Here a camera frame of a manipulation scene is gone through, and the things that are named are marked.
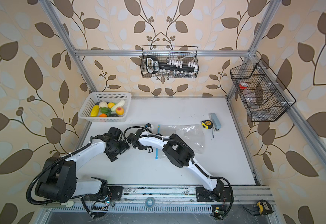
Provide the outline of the clear zip top bag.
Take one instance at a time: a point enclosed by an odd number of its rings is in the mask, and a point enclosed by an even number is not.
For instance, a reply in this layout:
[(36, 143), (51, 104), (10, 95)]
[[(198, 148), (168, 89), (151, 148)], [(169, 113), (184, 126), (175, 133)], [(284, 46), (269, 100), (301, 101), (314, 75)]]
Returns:
[(204, 153), (205, 135), (200, 125), (158, 125), (157, 133), (163, 136), (176, 134), (192, 148), (194, 153)]

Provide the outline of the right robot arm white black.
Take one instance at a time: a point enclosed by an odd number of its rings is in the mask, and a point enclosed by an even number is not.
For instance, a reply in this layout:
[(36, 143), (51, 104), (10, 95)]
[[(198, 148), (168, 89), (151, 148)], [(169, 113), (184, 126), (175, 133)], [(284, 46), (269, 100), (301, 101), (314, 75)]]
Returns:
[(180, 169), (188, 169), (201, 182), (196, 187), (198, 202), (231, 203), (233, 188), (224, 177), (213, 176), (196, 160), (193, 149), (177, 134), (162, 136), (154, 134), (148, 127), (133, 126), (123, 132), (123, 138), (139, 150), (159, 149), (168, 160)]

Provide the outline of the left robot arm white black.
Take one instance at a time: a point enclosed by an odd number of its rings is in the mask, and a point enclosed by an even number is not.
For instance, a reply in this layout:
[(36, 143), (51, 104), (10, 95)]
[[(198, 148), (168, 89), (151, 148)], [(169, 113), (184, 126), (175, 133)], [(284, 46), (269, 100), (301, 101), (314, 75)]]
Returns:
[(110, 199), (112, 193), (107, 180), (97, 177), (78, 179), (77, 171), (100, 154), (106, 154), (111, 162), (117, 160), (118, 155), (130, 148), (122, 135), (120, 129), (111, 127), (107, 133), (91, 137), (86, 145), (66, 156), (47, 159), (42, 171), (30, 183), (26, 200), (33, 205), (43, 205), (65, 203), (85, 195)]

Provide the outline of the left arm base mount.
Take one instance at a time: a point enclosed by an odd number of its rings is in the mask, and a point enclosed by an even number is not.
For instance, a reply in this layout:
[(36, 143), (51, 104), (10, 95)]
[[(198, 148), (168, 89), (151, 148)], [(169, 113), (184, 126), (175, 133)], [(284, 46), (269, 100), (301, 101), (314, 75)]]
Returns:
[(120, 200), (123, 195), (123, 186), (104, 186), (98, 193), (84, 196), (85, 201), (115, 201)]

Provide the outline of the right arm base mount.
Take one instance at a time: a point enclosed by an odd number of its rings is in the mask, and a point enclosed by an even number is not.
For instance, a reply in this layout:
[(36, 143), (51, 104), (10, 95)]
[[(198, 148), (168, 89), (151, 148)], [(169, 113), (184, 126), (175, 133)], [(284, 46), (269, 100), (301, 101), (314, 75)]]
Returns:
[(229, 187), (209, 191), (204, 187), (196, 187), (196, 198), (198, 202), (217, 202), (217, 203), (230, 203), (234, 202), (232, 191)]

